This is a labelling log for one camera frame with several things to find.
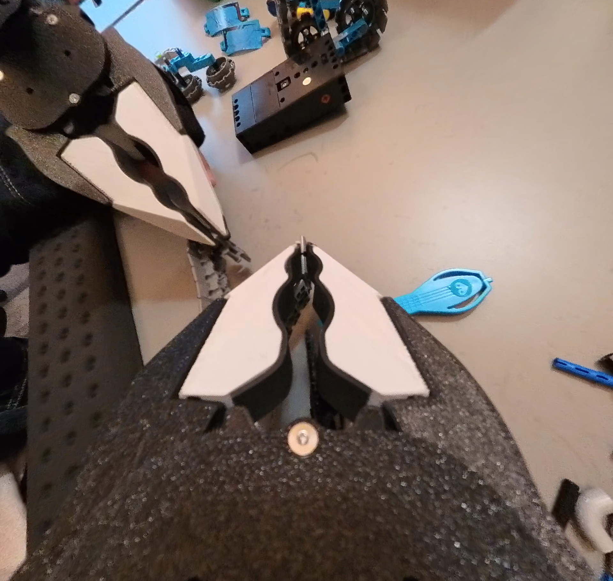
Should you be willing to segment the black dimpled pad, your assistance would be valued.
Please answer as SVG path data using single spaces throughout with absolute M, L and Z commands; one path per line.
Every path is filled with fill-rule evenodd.
M 59 517 L 88 448 L 149 357 L 200 311 L 180 273 L 178 298 L 139 339 L 113 216 L 103 209 L 36 245 L 29 257 L 27 549 Z

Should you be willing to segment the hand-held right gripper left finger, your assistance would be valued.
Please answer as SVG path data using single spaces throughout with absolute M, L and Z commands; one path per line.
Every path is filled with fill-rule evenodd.
M 179 398 L 280 405 L 287 397 L 292 383 L 287 262 L 295 248 L 284 249 L 226 296 Z

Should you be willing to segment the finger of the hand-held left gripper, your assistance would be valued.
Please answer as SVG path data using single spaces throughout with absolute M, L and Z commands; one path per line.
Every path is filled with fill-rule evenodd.
M 217 230 L 218 198 L 202 167 L 198 148 L 187 136 L 172 141 L 172 146 L 178 147 L 177 159 L 171 155 L 170 147 L 163 147 L 164 170 L 169 176 L 178 176 L 196 211 L 206 216 Z M 189 223 L 183 214 L 159 202 L 151 187 L 130 178 L 111 147 L 100 138 L 70 141 L 61 159 L 102 192 L 116 210 L 181 238 L 213 245 L 213 239 Z
M 119 93 L 115 120 L 135 145 L 154 156 L 159 174 L 153 187 L 187 221 L 228 238 L 226 220 L 199 149 L 171 124 L 138 82 Z

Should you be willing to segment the pile of red black bricks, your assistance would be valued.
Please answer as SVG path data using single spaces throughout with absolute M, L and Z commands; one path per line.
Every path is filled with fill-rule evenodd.
M 612 554 L 612 497 L 604 490 L 595 487 L 582 490 L 563 478 L 551 514 L 562 528 L 573 520 L 596 551 Z

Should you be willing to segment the person's left forearm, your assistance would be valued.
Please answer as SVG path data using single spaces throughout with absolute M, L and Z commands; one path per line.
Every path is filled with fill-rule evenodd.
M 113 222 L 110 209 L 46 178 L 7 135 L 8 127 L 1 117 L 1 277 L 64 229 L 94 217 Z

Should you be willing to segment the black motor battery block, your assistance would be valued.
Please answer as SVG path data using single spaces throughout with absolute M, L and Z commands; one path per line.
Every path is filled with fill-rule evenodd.
M 232 96 L 237 140 L 250 154 L 290 138 L 351 100 L 344 65 L 374 51 L 387 0 L 267 0 L 287 59 Z

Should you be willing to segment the blue brick separator tool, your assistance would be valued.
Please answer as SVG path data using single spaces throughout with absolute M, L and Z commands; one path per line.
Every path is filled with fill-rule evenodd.
M 492 283 L 493 279 L 479 270 L 443 270 L 394 300 L 411 316 L 456 316 L 479 306 L 491 292 Z

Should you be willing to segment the blue toy panel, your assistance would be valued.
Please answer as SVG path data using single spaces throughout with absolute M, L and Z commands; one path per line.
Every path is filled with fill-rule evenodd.
M 249 18 L 249 9 L 237 2 L 220 4 L 206 13 L 203 28 L 208 36 L 213 37 L 240 27 Z
M 220 50 L 231 57 L 259 50 L 271 35 L 271 29 L 262 26 L 259 20 L 248 20 L 222 31 Z

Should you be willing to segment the grey toy track belt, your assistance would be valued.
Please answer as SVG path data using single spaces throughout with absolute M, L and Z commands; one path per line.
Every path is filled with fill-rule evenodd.
M 227 261 L 247 264 L 251 262 L 251 258 L 231 240 L 222 241 L 220 246 L 188 240 L 187 246 L 197 298 L 201 309 L 205 310 L 212 302 L 224 298 L 230 290 Z

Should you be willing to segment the short blue toy beam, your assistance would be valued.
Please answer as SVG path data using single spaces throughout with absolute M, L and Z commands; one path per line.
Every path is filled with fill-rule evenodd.
M 154 59 L 154 64 L 165 73 L 169 74 L 175 81 L 184 80 L 181 70 L 185 69 L 189 74 L 202 70 L 213 65 L 216 58 L 208 53 L 196 57 L 190 52 L 185 52 L 179 48 L 165 49 L 158 53 Z

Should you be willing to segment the dark blue toy beam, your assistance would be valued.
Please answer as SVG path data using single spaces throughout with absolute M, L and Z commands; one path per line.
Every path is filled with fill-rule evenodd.
M 587 368 L 581 364 L 576 364 L 559 357 L 553 359 L 552 367 L 591 383 L 598 384 L 599 386 L 612 389 L 612 375 L 607 372 Z

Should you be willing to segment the person's denim jacket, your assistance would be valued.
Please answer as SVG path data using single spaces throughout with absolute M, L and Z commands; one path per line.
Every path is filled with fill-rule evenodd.
M 1 338 L 1 461 L 27 439 L 27 339 Z

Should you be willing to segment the single dark track link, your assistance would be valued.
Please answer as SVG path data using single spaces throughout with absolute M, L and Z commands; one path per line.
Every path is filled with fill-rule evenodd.
M 293 255 L 287 262 L 290 276 L 289 315 L 285 324 L 288 333 L 298 322 L 302 310 L 310 301 L 316 274 L 315 255 L 312 244 L 304 236 L 296 244 Z

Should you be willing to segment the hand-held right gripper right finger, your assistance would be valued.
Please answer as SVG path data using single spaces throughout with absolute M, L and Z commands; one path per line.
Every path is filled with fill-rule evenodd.
M 309 244 L 313 308 L 321 321 L 316 383 L 330 406 L 382 406 L 430 394 L 382 295 Z

